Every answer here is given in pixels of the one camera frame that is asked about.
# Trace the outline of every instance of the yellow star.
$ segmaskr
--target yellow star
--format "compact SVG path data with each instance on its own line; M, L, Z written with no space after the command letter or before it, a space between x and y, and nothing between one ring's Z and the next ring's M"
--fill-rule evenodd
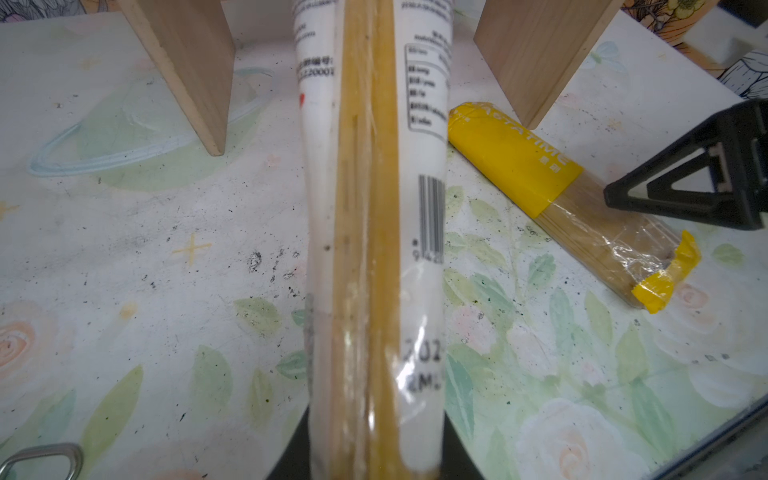
M5 202L0 202L0 220L2 220L5 217L5 214L17 210L18 205L11 205L10 207L5 206Z
M197 250L198 248L208 248L211 245L213 245L213 244L212 243L205 243L204 245L195 245L194 244L194 232L193 232L192 236L190 237L190 244L189 244L189 246L186 247L186 248L180 248L178 250L174 250L173 252L171 252L171 254L173 254L173 253L189 252L189 254L190 254L190 266L192 266L192 263L194 262L194 251Z

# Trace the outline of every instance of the yellow plastic wrapper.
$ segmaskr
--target yellow plastic wrapper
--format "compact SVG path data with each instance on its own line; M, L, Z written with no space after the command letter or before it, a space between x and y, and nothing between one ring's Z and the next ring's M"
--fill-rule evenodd
M448 130L458 151L632 306L662 310L699 263L688 232L606 207L599 180L493 104L459 105Z

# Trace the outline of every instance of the spaghetti package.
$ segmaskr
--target spaghetti package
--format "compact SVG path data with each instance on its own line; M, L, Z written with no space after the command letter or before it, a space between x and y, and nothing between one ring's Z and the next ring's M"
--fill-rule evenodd
M296 0L312 475L437 478L449 0Z
M632 306L662 310L701 255L688 232L606 207L599 180L493 104L451 111L449 140L496 187Z

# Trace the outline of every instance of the wooden board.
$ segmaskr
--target wooden board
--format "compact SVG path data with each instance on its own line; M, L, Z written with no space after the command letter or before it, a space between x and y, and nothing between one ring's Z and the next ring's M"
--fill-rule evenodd
M475 43L526 128L536 128L621 0L488 0Z
M235 46L217 0L119 0L211 155L224 153Z

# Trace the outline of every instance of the floral tablecloth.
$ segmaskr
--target floral tablecloth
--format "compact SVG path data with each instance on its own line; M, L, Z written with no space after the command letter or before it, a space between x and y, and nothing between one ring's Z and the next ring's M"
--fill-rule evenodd
M457 15L451 104L511 114L473 23ZM589 58L536 132L604 180L738 101L622 13ZM3 25L0 61L0 458L69 441L82 478L264 476L307 404L290 39L238 51L249 107L217 159L157 113L120 14ZM144 156L94 170L115 151ZM29 173L62 159L79 174ZM446 409L488 480L635 480L768 392L764 232L671 221L704 260L651 316L447 162Z

